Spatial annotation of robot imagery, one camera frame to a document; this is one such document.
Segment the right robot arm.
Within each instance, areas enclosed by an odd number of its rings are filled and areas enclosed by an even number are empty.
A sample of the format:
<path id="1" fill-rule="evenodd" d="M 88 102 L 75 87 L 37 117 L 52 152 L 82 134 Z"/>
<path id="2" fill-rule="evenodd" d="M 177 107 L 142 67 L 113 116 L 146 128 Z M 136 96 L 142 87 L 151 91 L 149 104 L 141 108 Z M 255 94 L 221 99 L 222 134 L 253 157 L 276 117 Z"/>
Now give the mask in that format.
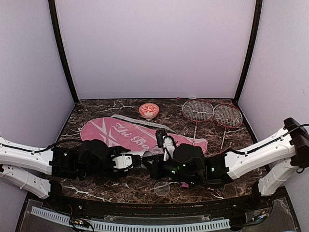
<path id="1" fill-rule="evenodd" d="M 144 157 L 142 163 L 153 179 L 170 177 L 189 185 L 203 184 L 216 189 L 274 162 L 271 171 L 255 183 L 254 193 L 246 200 L 246 205 L 256 210 L 265 202 L 265 197 L 273 195 L 291 175 L 309 166 L 306 127 L 307 124 L 301 125 L 290 117 L 275 134 L 241 150 L 228 149 L 207 158 L 199 146 L 172 143 L 172 151 Z"/>

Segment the red badminton racket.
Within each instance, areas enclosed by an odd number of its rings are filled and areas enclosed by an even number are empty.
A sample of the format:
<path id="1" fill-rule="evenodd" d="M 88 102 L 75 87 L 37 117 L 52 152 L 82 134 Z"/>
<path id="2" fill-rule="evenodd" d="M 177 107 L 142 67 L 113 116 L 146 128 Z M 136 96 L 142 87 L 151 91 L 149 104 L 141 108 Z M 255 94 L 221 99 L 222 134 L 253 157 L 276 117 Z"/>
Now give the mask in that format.
<path id="1" fill-rule="evenodd" d="M 207 184 L 209 188 L 221 188 L 232 179 L 227 174 L 229 168 L 225 163 L 226 153 L 223 153 L 226 130 L 237 128 L 242 125 L 242 115 L 239 109 L 228 103 L 221 103 L 214 108 L 214 120 L 222 125 L 224 130 L 223 139 L 220 147 L 220 154 L 206 160 L 207 165 Z"/>
<path id="2" fill-rule="evenodd" d="M 209 101 L 204 99 L 189 99 L 182 106 L 182 114 L 186 119 L 195 122 L 192 142 L 192 145 L 195 145 L 198 123 L 211 120 L 214 116 L 214 107 Z"/>

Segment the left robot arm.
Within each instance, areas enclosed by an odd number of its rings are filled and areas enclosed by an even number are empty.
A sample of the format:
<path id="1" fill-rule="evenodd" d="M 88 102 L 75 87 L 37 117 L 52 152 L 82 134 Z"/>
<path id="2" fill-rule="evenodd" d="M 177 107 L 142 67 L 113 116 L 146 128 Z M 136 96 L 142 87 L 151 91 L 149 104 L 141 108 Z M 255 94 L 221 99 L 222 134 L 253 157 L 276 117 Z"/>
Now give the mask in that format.
<path id="1" fill-rule="evenodd" d="M 108 147 L 101 140 L 67 139 L 46 148 L 31 147 L 0 139 L 0 176 L 49 203 L 58 211 L 68 207 L 60 183 L 42 179 L 30 170 L 45 175 L 79 179 L 88 174 L 123 175 L 134 166 L 134 155 L 121 146 Z"/>

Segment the right red badminton racket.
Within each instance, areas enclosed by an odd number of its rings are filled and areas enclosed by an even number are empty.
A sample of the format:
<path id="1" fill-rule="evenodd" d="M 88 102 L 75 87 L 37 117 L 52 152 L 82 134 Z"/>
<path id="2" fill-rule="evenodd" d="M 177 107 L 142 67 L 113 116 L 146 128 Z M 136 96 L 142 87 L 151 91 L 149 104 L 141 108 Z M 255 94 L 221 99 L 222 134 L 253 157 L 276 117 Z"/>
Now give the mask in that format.
<path id="1" fill-rule="evenodd" d="M 207 184 L 209 188 L 221 188 L 232 179 L 227 174 L 229 168 L 225 163 L 226 153 L 223 153 L 226 130 L 237 128 L 242 125 L 242 115 L 239 109 L 228 103 L 221 103 L 214 108 L 214 120 L 222 125 L 224 130 L 223 139 L 220 147 L 220 154 L 206 160 L 207 165 Z"/>

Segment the clear plastic tube lid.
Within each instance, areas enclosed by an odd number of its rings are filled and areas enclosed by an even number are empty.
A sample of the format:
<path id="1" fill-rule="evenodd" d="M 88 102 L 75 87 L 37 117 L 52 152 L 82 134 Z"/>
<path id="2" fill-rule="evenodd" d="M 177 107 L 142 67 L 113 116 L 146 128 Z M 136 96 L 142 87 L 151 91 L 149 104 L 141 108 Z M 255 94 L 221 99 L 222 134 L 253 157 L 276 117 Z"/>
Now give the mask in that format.
<path id="1" fill-rule="evenodd" d="M 154 186 L 154 192 L 158 196 L 166 196 L 170 192 L 170 186 L 167 182 L 157 182 Z"/>

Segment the shuttlecock on bag edge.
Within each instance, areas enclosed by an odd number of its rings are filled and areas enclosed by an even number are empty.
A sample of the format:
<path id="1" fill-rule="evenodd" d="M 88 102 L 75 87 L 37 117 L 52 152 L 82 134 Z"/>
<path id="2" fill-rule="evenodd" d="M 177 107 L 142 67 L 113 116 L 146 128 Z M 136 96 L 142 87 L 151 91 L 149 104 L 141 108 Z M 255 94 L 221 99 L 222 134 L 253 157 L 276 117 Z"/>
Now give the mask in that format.
<path id="1" fill-rule="evenodd" d="M 150 151 L 153 155 L 160 155 L 163 154 L 164 151 L 162 148 L 159 147 L 154 147 L 151 151 Z"/>

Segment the white shuttlecock tube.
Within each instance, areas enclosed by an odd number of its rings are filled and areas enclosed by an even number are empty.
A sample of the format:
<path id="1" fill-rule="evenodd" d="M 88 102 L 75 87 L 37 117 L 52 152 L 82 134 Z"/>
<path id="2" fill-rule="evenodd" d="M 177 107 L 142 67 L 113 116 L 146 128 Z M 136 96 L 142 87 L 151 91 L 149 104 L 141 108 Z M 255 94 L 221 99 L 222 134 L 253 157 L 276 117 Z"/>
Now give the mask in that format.
<path id="1" fill-rule="evenodd" d="M 141 167 L 144 165 L 145 161 L 144 154 L 145 151 L 137 151 L 131 153 L 133 167 Z"/>

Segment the left red badminton racket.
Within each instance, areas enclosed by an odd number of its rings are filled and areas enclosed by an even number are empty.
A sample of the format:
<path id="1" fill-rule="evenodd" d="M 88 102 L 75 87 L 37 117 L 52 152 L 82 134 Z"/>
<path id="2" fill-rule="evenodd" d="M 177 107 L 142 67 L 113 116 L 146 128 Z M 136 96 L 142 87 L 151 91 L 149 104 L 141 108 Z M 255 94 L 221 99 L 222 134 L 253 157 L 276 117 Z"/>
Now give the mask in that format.
<path id="1" fill-rule="evenodd" d="M 192 142 L 192 145 L 195 145 L 198 123 L 211 120 L 214 116 L 214 107 L 209 101 L 204 99 L 189 99 L 182 106 L 182 114 L 186 119 L 195 122 Z"/>

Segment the red white patterned bowl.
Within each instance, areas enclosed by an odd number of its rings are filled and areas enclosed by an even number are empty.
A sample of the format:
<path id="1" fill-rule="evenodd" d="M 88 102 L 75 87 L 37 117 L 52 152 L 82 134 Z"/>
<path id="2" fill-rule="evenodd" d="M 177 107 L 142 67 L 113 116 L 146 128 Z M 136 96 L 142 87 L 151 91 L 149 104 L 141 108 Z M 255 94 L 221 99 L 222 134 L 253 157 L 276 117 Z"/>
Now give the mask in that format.
<path id="1" fill-rule="evenodd" d="M 155 118 L 159 113 L 159 106 L 154 103 L 145 103 L 139 107 L 139 114 L 143 118 Z"/>

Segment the left black frame post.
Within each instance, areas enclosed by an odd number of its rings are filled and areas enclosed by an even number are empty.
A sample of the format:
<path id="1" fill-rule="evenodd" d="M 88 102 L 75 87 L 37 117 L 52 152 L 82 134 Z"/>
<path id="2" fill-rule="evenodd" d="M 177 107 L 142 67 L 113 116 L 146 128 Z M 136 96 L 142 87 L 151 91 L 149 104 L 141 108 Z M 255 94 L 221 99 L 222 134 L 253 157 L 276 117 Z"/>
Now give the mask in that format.
<path id="1" fill-rule="evenodd" d="M 66 82 L 68 84 L 69 90 L 71 97 L 73 99 L 74 104 L 77 104 L 79 102 L 79 98 L 77 95 L 76 88 L 73 83 L 73 78 L 70 73 L 70 68 L 69 64 L 67 61 L 67 56 L 66 52 L 64 49 L 64 44 L 62 41 L 62 36 L 61 36 L 61 31 L 60 31 L 60 25 L 59 25 L 59 20 L 58 20 L 58 15 L 57 15 L 57 10 L 56 10 L 56 1 L 55 0 L 49 0 L 48 1 L 48 6 L 49 6 L 49 12 L 50 12 L 50 17 L 51 17 L 51 22 L 53 26 L 53 31 L 54 31 L 54 37 L 58 49 L 58 54 L 60 57 L 62 69 L 66 78 Z"/>

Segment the pink racket bag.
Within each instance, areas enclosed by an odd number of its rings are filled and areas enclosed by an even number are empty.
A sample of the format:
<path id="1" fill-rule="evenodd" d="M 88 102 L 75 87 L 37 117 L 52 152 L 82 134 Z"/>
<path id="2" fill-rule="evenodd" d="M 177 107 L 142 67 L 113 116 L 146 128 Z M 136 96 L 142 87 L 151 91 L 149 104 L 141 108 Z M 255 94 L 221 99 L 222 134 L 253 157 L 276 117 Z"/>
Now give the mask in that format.
<path id="1" fill-rule="evenodd" d="M 151 151 L 158 147 L 155 132 L 142 125 L 102 117 L 88 121 L 82 127 L 80 137 L 83 141 L 101 140 L 109 147 L 120 145 L 131 151 Z"/>

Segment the right black frame post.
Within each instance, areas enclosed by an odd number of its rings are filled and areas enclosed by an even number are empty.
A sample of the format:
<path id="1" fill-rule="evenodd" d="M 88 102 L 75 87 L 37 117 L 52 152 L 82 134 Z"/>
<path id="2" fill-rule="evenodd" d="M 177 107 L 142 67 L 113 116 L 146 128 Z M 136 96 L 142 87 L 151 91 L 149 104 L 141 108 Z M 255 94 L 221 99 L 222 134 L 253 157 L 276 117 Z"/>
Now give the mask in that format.
<path id="1" fill-rule="evenodd" d="M 254 9 L 254 14 L 253 14 L 251 33 L 249 37 L 245 60 L 244 60 L 242 71 L 241 71 L 240 78 L 239 78 L 239 83 L 238 83 L 236 93 L 233 98 L 234 105 L 239 104 L 239 100 L 240 100 L 240 97 L 241 97 L 241 94 L 242 94 L 242 91 L 245 85 L 246 77 L 249 71 L 249 67 L 250 67 L 250 63 L 252 60 L 253 51 L 255 47 L 256 37 L 258 33 L 259 23 L 260 23 L 262 6 L 263 6 L 262 0 L 255 1 L 255 9 Z"/>

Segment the black frame post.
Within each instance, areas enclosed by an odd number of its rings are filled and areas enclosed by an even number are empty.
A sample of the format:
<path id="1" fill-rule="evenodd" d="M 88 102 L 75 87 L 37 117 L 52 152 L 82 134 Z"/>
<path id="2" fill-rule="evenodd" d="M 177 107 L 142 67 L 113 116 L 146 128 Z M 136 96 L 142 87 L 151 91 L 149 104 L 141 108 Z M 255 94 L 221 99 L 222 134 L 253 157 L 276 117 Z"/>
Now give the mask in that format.
<path id="1" fill-rule="evenodd" d="M 68 84 L 69 90 L 71 97 L 73 99 L 74 104 L 77 104 L 79 102 L 79 98 L 77 95 L 76 88 L 73 83 L 73 78 L 70 73 L 70 68 L 69 64 L 67 61 L 67 56 L 66 52 L 64 49 L 64 44 L 62 41 L 62 36 L 61 36 L 61 31 L 60 31 L 60 25 L 59 25 L 59 20 L 58 20 L 58 15 L 57 15 L 57 10 L 56 10 L 56 1 L 55 0 L 49 0 L 48 1 L 48 6 L 49 6 L 49 12 L 50 12 L 50 17 L 51 17 L 51 22 L 53 26 L 53 31 L 54 31 L 54 37 L 58 49 L 58 54 L 60 57 L 62 69 L 66 78 L 66 82 Z"/>
<path id="2" fill-rule="evenodd" d="M 254 14 L 253 14 L 251 33 L 249 37 L 245 60 L 244 60 L 242 71 L 241 71 L 240 78 L 239 78 L 239 83 L 238 83 L 236 93 L 233 98 L 234 105 L 239 104 L 239 100 L 240 100 L 240 97 L 241 97 L 241 94 L 242 94 L 242 91 L 245 85 L 246 77 L 249 71 L 249 67 L 250 67 L 250 63 L 252 60 L 253 51 L 255 47 L 256 37 L 258 33 L 259 23 L 260 23 L 262 6 L 263 6 L 262 0 L 255 1 L 255 9 L 254 9 Z"/>

